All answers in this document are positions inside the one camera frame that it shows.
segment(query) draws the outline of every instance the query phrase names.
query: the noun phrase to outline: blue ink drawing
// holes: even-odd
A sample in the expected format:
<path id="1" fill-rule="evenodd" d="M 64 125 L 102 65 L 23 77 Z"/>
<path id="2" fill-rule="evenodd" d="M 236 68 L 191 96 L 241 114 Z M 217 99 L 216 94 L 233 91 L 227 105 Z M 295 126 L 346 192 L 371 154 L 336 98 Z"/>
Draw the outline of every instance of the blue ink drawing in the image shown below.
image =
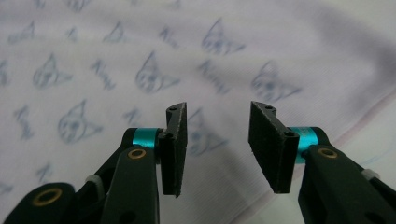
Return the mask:
<path id="1" fill-rule="evenodd" d="M 13 189 L 12 186 L 5 184 L 3 182 L 0 182 L 0 195 L 10 193 L 12 191 L 12 189 Z"/>
<path id="2" fill-rule="evenodd" d="M 27 27 L 20 32 L 8 36 L 9 44 L 18 44 L 22 40 L 33 39 L 35 36 L 35 23 L 32 21 Z"/>
<path id="3" fill-rule="evenodd" d="M 189 128 L 188 152 L 194 157 L 198 157 L 206 152 L 225 146 L 228 141 L 217 134 L 209 132 L 204 125 L 202 108 L 199 108 L 187 121 Z"/>
<path id="4" fill-rule="evenodd" d="M 227 55 L 244 49 L 245 45 L 229 40 L 223 32 L 221 19 L 218 19 L 202 41 L 202 48 L 208 53 Z"/>
<path id="5" fill-rule="evenodd" d="M 154 51 L 150 53 L 143 67 L 137 73 L 135 82 L 137 87 L 145 93 L 155 93 L 167 89 L 179 82 L 178 78 L 164 76 L 161 74 Z"/>
<path id="6" fill-rule="evenodd" d="M 59 85 L 72 78 L 71 75 L 61 73 L 56 68 L 56 59 L 53 54 L 49 59 L 35 71 L 33 76 L 33 84 L 40 90 L 51 86 Z"/>
<path id="7" fill-rule="evenodd" d="M 160 38 L 164 43 L 170 45 L 174 49 L 178 49 L 179 45 L 175 39 L 173 39 L 173 31 L 171 31 L 168 27 L 164 27 L 160 32 Z"/>
<path id="8" fill-rule="evenodd" d="M 139 109 L 134 108 L 132 111 L 125 113 L 123 117 L 127 119 L 129 127 L 141 127 L 139 120 L 142 117 L 142 114 Z"/>
<path id="9" fill-rule="evenodd" d="M 123 27 L 121 22 L 119 21 L 117 22 L 116 27 L 114 27 L 111 33 L 105 36 L 103 41 L 109 43 L 119 43 L 123 40 L 124 38 L 123 35 L 124 35 Z"/>
<path id="10" fill-rule="evenodd" d="M 107 91 L 111 91 L 116 87 L 116 84 L 113 83 L 108 76 L 108 73 L 105 71 L 105 64 L 102 60 L 96 61 L 95 64 L 91 66 L 91 69 L 95 71 L 95 74 L 101 78 L 105 84 L 104 89 Z"/>
<path id="11" fill-rule="evenodd" d="M 216 67 L 212 65 L 210 60 L 206 60 L 203 64 L 199 65 L 197 70 L 202 71 L 202 76 L 215 85 L 217 94 L 224 95 L 230 91 L 230 88 L 225 85 L 225 82 L 216 75 Z"/>
<path id="12" fill-rule="evenodd" d="M 47 163 L 44 167 L 35 172 L 35 176 L 38 177 L 38 182 L 40 184 L 47 184 L 49 182 L 49 178 L 52 176 L 52 166 Z"/>
<path id="13" fill-rule="evenodd" d="M 250 87 L 261 101 L 268 103 L 274 103 L 301 91 L 301 88 L 294 87 L 278 77 L 274 61 L 270 61 L 262 67 Z"/>
<path id="14" fill-rule="evenodd" d="M 386 158 L 388 156 L 388 154 L 394 153 L 396 151 L 396 148 L 394 147 L 395 143 L 396 143 L 396 139 L 393 139 L 391 144 L 389 144 L 389 146 L 390 146 L 389 148 L 385 148 L 385 150 L 381 151 L 381 152 L 376 150 L 375 151 L 375 155 L 372 158 L 370 158 L 370 159 L 368 159 L 366 161 L 359 162 L 359 165 L 360 166 L 367 166 L 367 165 L 369 165 L 369 164 L 371 164 L 371 163 L 373 163 L 375 161 L 379 161 L 381 159 Z"/>
<path id="15" fill-rule="evenodd" d="M 72 11 L 80 12 L 91 0 L 64 0 L 64 2 Z"/>
<path id="16" fill-rule="evenodd" d="M 71 28 L 70 30 L 66 31 L 67 39 L 76 42 L 77 41 L 78 30 L 76 27 Z"/>
<path id="17" fill-rule="evenodd" d="M 14 112 L 14 116 L 17 119 L 17 122 L 22 126 L 21 140 L 28 140 L 34 135 L 30 128 L 30 123 L 27 120 L 28 115 L 29 107 L 27 105 Z"/>
<path id="18" fill-rule="evenodd" d="M 7 76 L 7 61 L 3 60 L 0 62 L 0 86 L 6 86 L 8 84 Z"/>
<path id="19" fill-rule="evenodd" d="M 39 9 L 43 9 L 46 5 L 46 2 L 43 0 L 33 0 L 35 2 L 35 6 Z"/>
<path id="20" fill-rule="evenodd" d="M 58 124 L 58 134 L 66 144 L 73 144 L 103 130 L 84 117 L 85 100 L 64 115 Z"/>

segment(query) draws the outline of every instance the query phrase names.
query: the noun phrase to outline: cat ear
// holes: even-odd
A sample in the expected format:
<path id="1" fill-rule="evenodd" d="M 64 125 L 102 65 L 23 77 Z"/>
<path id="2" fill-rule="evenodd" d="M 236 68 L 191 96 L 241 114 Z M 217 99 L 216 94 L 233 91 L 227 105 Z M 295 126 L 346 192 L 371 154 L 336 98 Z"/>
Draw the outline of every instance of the cat ear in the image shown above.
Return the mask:
<path id="1" fill-rule="evenodd" d="M 151 74 L 156 74 L 156 73 L 158 74 L 158 65 L 157 65 L 157 61 L 155 60 L 154 51 L 152 51 L 148 56 L 148 59 L 143 64 L 143 67 L 140 71 L 142 70 L 145 70 L 146 72 Z"/>
<path id="2" fill-rule="evenodd" d="M 85 127 L 85 132 L 82 135 L 83 138 L 89 137 L 95 133 L 99 133 L 103 130 L 103 127 L 98 126 L 96 124 L 93 123 L 86 123 L 86 127 Z"/>
<path id="3" fill-rule="evenodd" d="M 84 117 L 84 107 L 85 107 L 85 102 L 86 100 L 83 100 L 79 105 L 76 105 L 75 107 L 73 107 L 68 115 L 74 115 L 77 117 Z"/>
<path id="4" fill-rule="evenodd" d="M 162 76 L 163 79 L 163 84 L 161 85 L 161 89 L 166 89 L 170 86 L 176 85 L 180 79 L 175 78 L 175 77 L 169 77 L 169 76 Z"/>
<path id="5" fill-rule="evenodd" d="M 274 61 L 269 61 L 260 70 L 260 74 L 267 77 L 277 76 L 277 65 Z"/>
<path id="6" fill-rule="evenodd" d="M 223 36 L 223 27 L 222 27 L 221 18 L 219 18 L 212 26 L 212 28 L 210 28 L 209 32 L 207 33 L 207 36 L 210 35 Z"/>
<path id="7" fill-rule="evenodd" d="M 42 69 L 56 71 L 56 59 L 53 54 L 49 56 L 49 59 L 44 63 Z"/>
<path id="8" fill-rule="evenodd" d="M 106 42 L 119 42 L 123 37 L 123 28 L 121 22 L 117 22 L 116 27 L 111 31 L 111 33 L 105 36 L 104 41 Z"/>
<path id="9" fill-rule="evenodd" d="M 188 125 L 201 128 L 204 125 L 204 118 L 202 117 L 202 108 L 199 108 L 187 121 Z"/>
<path id="10" fill-rule="evenodd" d="M 26 28 L 24 28 L 21 32 L 22 35 L 27 35 L 29 37 L 33 37 L 35 32 L 35 22 L 32 21 L 29 26 L 27 26 Z"/>

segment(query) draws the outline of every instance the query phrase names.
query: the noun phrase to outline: black plastic part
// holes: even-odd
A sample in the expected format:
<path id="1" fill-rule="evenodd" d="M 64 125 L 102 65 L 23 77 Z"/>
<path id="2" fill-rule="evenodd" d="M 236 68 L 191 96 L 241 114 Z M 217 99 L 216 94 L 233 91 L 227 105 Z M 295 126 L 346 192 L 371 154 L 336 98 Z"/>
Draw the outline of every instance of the black plastic part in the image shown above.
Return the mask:
<path id="1" fill-rule="evenodd" d="M 396 223 L 392 207 L 340 150 L 311 146 L 305 164 L 299 194 L 305 223 Z"/>
<path id="2" fill-rule="evenodd" d="M 132 146 L 134 139 L 134 132 L 136 128 L 130 128 L 125 131 L 120 147 L 113 152 L 113 154 L 107 159 L 107 161 L 96 171 L 96 175 L 99 175 L 102 179 L 105 193 L 108 192 L 113 179 L 114 171 L 116 170 L 117 161 L 120 154 L 126 149 Z M 87 182 L 78 192 L 78 202 L 80 207 L 89 206 L 98 201 L 96 187 L 92 182 Z"/>
<path id="3" fill-rule="evenodd" d="M 166 131 L 159 134 L 163 194 L 181 191 L 187 147 L 187 105 L 181 103 L 166 109 Z"/>
<path id="4" fill-rule="evenodd" d="M 28 193 L 9 214 L 5 223 L 73 223 L 76 219 L 77 204 L 73 186 L 52 183 Z"/>
<path id="5" fill-rule="evenodd" d="M 329 141 L 329 137 L 321 128 L 311 127 L 311 129 L 314 130 L 315 134 L 317 135 L 318 145 L 332 147 L 332 144 L 330 144 L 330 141 Z"/>
<path id="6" fill-rule="evenodd" d="M 274 193 L 289 193 L 299 135 L 276 118 L 274 107 L 251 102 L 248 142 Z"/>
<path id="7" fill-rule="evenodd" d="M 145 155 L 131 159 L 128 153 L 135 149 Z M 154 150 L 147 147 L 131 147 L 120 154 L 101 223 L 159 223 L 155 165 Z"/>
<path id="8" fill-rule="evenodd" d="M 358 167 L 360 172 L 364 170 L 364 168 L 357 163 L 355 163 L 355 165 Z M 384 200 L 393 208 L 393 211 L 396 214 L 396 191 L 376 177 L 370 179 L 369 182 L 376 191 L 381 194 L 382 198 L 384 198 Z"/>

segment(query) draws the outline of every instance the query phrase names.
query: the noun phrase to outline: white fabric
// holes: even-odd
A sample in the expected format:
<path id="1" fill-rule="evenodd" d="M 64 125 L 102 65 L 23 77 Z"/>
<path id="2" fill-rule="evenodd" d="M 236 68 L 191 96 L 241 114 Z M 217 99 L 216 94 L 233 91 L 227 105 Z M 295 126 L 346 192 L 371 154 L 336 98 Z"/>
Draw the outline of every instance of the white fabric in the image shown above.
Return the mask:
<path id="1" fill-rule="evenodd" d="M 394 91 L 384 30 L 311 0 L 1 0 L 0 218 L 41 184 L 79 189 L 128 127 L 164 128 L 187 102 L 182 194 L 160 193 L 161 221 L 232 222 L 270 190 L 250 101 L 339 139 Z"/>

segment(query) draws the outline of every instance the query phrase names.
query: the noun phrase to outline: black bracket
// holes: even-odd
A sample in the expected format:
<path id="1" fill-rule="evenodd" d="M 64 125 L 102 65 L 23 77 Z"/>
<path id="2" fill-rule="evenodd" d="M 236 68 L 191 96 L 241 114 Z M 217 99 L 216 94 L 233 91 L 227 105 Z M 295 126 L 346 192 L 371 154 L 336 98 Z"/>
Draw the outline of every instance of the black bracket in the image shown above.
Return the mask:
<path id="1" fill-rule="evenodd" d="M 187 147 L 187 105 L 166 109 L 167 129 L 128 129 L 120 147 L 75 192 L 66 183 L 28 193 L 5 223 L 159 223 L 156 163 L 163 194 L 180 195 Z"/>
<path id="2" fill-rule="evenodd" d="M 305 160 L 299 204 L 305 223 L 396 223 L 396 192 L 333 147 L 318 127 L 287 128 L 271 105 L 251 103 L 248 141 L 274 193 L 289 193 Z"/>

